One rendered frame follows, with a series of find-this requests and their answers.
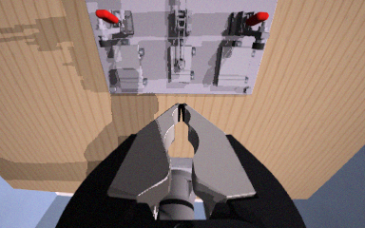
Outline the toggle clamp with red handle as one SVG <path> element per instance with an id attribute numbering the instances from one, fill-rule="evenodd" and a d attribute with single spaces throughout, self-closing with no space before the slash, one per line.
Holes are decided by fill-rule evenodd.
<path id="1" fill-rule="evenodd" d="M 115 15 L 115 16 L 114 16 Z M 111 41 L 108 40 L 109 34 L 128 34 L 134 33 L 132 12 L 131 10 L 112 10 L 105 9 L 96 10 L 98 24 L 94 30 L 95 36 L 100 37 L 100 48 L 112 47 Z M 103 24 L 103 20 L 111 24 L 110 28 Z"/>

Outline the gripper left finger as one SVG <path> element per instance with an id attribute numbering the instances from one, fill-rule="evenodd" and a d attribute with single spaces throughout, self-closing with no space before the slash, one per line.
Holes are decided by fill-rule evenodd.
<path id="1" fill-rule="evenodd" d="M 157 218 L 170 192 L 169 146 L 182 104 L 176 103 L 112 151 L 78 187 L 55 228 L 106 228 L 133 219 L 134 207 L 147 203 Z"/>

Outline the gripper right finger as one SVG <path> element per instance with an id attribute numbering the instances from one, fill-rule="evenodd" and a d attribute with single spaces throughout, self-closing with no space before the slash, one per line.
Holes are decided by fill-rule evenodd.
<path id="1" fill-rule="evenodd" d="M 259 228 L 306 228 L 292 199 L 276 177 L 237 139 L 227 135 L 188 104 L 182 121 L 194 147 L 192 186 L 206 219 L 215 205 L 229 205 L 231 219 Z"/>

